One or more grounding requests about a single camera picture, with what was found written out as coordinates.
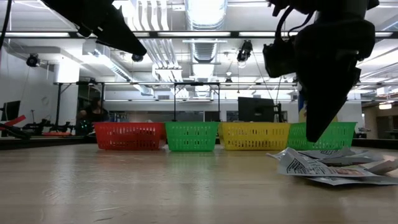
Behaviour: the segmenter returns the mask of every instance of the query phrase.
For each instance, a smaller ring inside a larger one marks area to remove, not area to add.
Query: ceiling
[[[120,4],[130,4],[127,0],[118,1]],[[384,30],[398,21],[398,0],[381,1],[380,7],[370,10],[366,19],[371,21],[377,30]],[[186,30],[185,8],[183,0],[167,1],[168,22],[171,30]],[[4,15],[6,1],[0,0],[0,14]],[[224,30],[244,30],[244,31],[270,31],[275,30],[279,17],[272,17],[273,8],[267,7],[264,0],[229,0],[226,11]],[[293,12],[286,20],[284,29],[300,25],[306,16],[298,12]],[[15,0],[12,5],[11,22],[9,31],[20,32],[71,32],[76,31],[76,27],[56,12],[47,8],[39,0]],[[183,43],[184,39],[172,39],[174,51],[179,65],[182,67],[182,77],[189,78],[192,75],[192,60],[190,56],[189,44]],[[81,76],[91,76],[100,81],[114,81],[114,73],[104,65],[89,60],[87,55],[82,55],[82,45],[84,39],[12,39],[11,44],[17,47],[59,47],[77,58],[84,66],[80,71]],[[269,79],[264,66],[262,48],[264,44],[270,44],[272,39],[252,39],[254,55],[247,61],[244,68],[238,69],[235,53],[240,48],[243,39],[226,39],[226,42],[219,44],[214,70],[215,80],[223,81],[226,72],[232,73],[234,82],[255,82],[261,81],[261,75],[270,82],[278,82],[279,79]],[[378,42],[374,48],[372,56],[359,64],[362,68],[363,82],[397,82],[398,66],[398,40],[388,39]],[[152,72],[152,61],[148,56],[140,63],[134,63],[131,55],[124,54],[122,57],[119,50],[114,49],[111,56],[112,60],[119,63],[123,69],[140,82],[155,81]],[[294,75],[285,76],[284,80],[292,81]],[[372,86],[362,88],[371,90]]]

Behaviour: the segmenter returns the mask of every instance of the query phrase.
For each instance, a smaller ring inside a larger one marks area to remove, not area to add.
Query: person
[[[77,120],[85,120],[91,123],[107,121],[108,119],[107,110],[103,109],[101,113],[101,98],[99,97],[93,98],[90,105],[77,114]]]

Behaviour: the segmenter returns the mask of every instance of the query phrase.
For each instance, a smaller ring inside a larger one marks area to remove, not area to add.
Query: computer monitor
[[[21,101],[4,103],[3,107],[0,109],[2,111],[1,121],[11,121],[18,118],[20,105]]]
[[[261,98],[238,98],[239,120],[250,122],[274,122],[274,100]]]

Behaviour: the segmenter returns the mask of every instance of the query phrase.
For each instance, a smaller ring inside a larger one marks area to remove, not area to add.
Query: red basket
[[[105,150],[159,150],[166,143],[164,123],[95,123],[98,147]]]

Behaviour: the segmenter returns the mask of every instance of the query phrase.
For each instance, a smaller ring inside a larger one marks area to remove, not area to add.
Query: metal pole
[[[221,98],[221,87],[220,84],[218,84],[218,121],[221,121],[220,98]]]
[[[62,83],[58,84],[58,101],[57,101],[57,116],[55,118],[55,127],[58,127],[58,121],[60,119],[60,103],[61,103],[61,87]]]
[[[177,97],[177,93],[175,92],[177,89],[177,84],[174,84],[174,120],[173,121],[177,121],[177,102],[176,102],[176,97]]]
[[[101,111],[101,121],[104,121],[104,96],[105,96],[105,83],[101,83],[102,88],[101,88],[101,106],[100,106],[100,111]]]

